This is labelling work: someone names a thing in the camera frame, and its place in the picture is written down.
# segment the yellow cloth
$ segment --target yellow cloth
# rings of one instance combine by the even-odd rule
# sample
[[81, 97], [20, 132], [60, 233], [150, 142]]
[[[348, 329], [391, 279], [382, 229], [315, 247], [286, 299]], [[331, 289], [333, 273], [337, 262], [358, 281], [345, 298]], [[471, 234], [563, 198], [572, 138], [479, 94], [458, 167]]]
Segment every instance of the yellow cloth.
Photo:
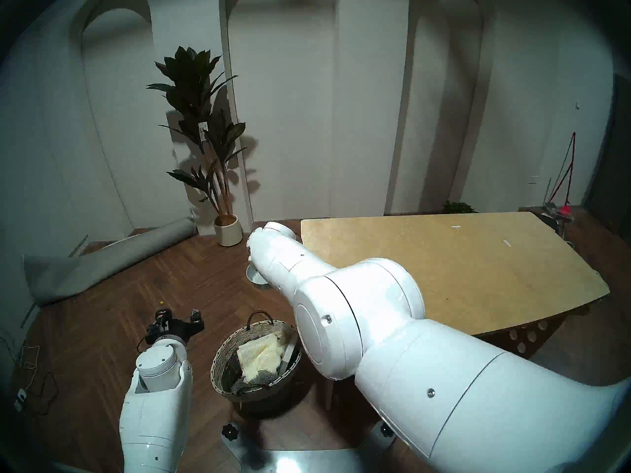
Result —
[[237, 357], [244, 382], [249, 383], [260, 371], [276, 373], [286, 346], [287, 337], [284, 332], [272, 332], [239, 346]]

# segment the power outlet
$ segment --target power outlet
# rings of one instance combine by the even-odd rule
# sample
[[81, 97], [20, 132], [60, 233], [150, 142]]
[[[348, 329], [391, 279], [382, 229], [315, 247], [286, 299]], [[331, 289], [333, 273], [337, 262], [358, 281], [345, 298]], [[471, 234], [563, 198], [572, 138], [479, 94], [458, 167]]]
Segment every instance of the power outlet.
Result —
[[18, 412], [21, 412], [24, 410], [26, 406], [25, 405], [26, 401], [27, 401], [27, 393], [23, 389], [20, 389], [18, 394], [15, 397], [15, 402], [13, 403], [13, 406]]

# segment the wooden table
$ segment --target wooden table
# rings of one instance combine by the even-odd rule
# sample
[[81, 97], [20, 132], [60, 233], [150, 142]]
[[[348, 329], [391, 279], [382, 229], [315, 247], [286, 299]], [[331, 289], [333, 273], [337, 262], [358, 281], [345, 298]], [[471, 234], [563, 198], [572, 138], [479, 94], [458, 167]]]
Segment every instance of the wooden table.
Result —
[[336, 267], [369, 257], [414, 277], [426, 317], [467, 334], [546, 319], [609, 288], [528, 212], [303, 220], [303, 244]]

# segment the gray fabric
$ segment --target gray fabric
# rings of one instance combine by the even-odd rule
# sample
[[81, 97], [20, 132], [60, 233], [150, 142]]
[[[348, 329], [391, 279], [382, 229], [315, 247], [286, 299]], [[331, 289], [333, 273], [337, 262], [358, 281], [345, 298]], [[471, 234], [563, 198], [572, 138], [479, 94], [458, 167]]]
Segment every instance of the gray fabric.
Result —
[[183, 218], [85, 256], [24, 256], [24, 274], [35, 301], [52, 303], [77, 295], [194, 233], [193, 220]]

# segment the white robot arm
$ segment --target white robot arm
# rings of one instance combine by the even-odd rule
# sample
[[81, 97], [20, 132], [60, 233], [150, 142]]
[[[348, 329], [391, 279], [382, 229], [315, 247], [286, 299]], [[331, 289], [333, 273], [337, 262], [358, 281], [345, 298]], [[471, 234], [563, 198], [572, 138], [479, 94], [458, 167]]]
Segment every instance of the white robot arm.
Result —
[[189, 436], [193, 386], [186, 344], [203, 329], [198, 310], [184, 322], [169, 309], [157, 311], [147, 328], [144, 340], [151, 347], [136, 359], [119, 420], [125, 473], [177, 470]]
[[600, 435], [630, 380], [590, 387], [425, 319], [397, 263], [342, 269], [268, 223], [250, 261], [292, 304], [316, 369], [355, 383], [418, 456], [444, 472], [562, 471]]

